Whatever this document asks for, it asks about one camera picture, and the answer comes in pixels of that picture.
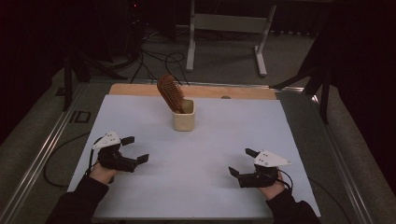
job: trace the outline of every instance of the white table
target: white table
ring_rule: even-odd
[[[277,100],[190,98],[196,104],[192,132],[172,129],[172,113],[159,96],[107,95],[70,183],[73,190],[88,167],[93,142],[109,131],[135,142],[124,157],[149,154],[134,173],[121,173],[96,212],[110,219],[255,219],[271,217],[256,189],[240,189],[230,175],[254,171],[245,148],[270,150],[290,159],[282,167],[293,179],[293,196],[319,216],[312,189]]]

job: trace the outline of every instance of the gray floor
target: gray floor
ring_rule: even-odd
[[[194,70],[187,73],[181,71],[178,64],[169,64],[169,69],[180,80],[190,83],[212,83],[229,85],[273,85],[294,76],[306,53],[309,51],[314,39],[301,35],[270,35],[264,48],[264,57],[268,70],[267,77],[258,76],[253,46],[260,37],[250,35],[247,39],[234,41],[205,41],[199,40],[196,44]],[[182,34],[176,42],[165,40],[160,35],[150,38],[143,49],[169,54],[182,52],[187,54],[187,36]],[[148,70],[155,77],[166,73],[164,62],[156,60],[145,54],[145,65],[134,83],[148,82]],[[133,64],[120,74],[131,77],[138,64]],[[294,87],[303,87],[306,79],[295,84]],[[97,74],[92,81],[84,85],[74,109],[89,111],[92,118],[89,123],[68,123],[57,143],[73,139],[79,134],[86,133],[93,125],[96,113],[104,95],[116,80]],[[10,135],[7,141],[0,146],[0,209],[6,208],[11,195],[17,189],[27,168],[51,134],[58,118],[62,115],[63,98],[56,97],[55,92],[62,86],[62,71],[54,77],[53,86],[35,104],[30,113],[21,121],[19,126]],[[353,176],[353,183],[359,191],[365,209],[371,218],[367,223],[394,223],[396,220],[396,200],[390,191],[385,179],[380,174],[369,149],[364,143],[353,119],[342,104],[337,89],[331,88],[329,102],[328,126],[318,123],[313,119],[317,114],[312,110],[309,99],[299,93],[282,91],[276,94],[287,114],[297,147],[308,176],[320,183],[312,183],[317,198],[322,223],[347,223],[342,211],[345,210],[351,223],[359,223],[356,207],[350,202],[348,185],[343,183],[339,171],[334,165],[331,146],[327,142],[329,136],[336,144],[335,147],[342,154],[347,171]],[[80,152],[85,145],[87,135],[70,142],[55,154],[48,166],[49,177],[57,183],[67,184],[74,172]],[[50,209],[62,195],[59,188],[46,183],[40,175],[32,186],[20,212],[15,216],[13,223],[43,223]],[[241,221],[142,221],[132,223],[265,223],[263,220]]]

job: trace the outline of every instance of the human hand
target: human hand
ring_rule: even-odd
[[[278,171],[277,173],[277,178],[283,180],[280,171]],[[280,183],[279,181],[276,181],[272,186],[266,188],[258,188],[258,190],[264,195],[267,201],[270,201],[271,199],[275,198],[275,196],[281,193],[284,189],[285,189],[285,185]]]
[[[91,169],[90,178],[95,179],[102,184],[107,185],[111,178],[116,175],[119,171],[110,170],[103,167],[100,162],[97,162]]]

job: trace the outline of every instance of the black sleeve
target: black sleeve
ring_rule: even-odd
[[[287,189],[267,201],[267,204],[273,213],[275,224],[320,223],[312,207],[305,201],[295,202]]]
[[[91,223],[93,213],[107,191],[107,185],[84,175],[75,191],[61,196],[46,223]]]

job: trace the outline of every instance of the black curtain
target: black curtain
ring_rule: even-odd
[[[63,1],[0,3],[0,144],[62,67],[62,53],[53,32]]]
[[[395,3],[384,0],[335,6],[299,71],[304,73],[312,67],[330,64],[331,83],[339,90],[393,192],[396,192],[395,11]]]

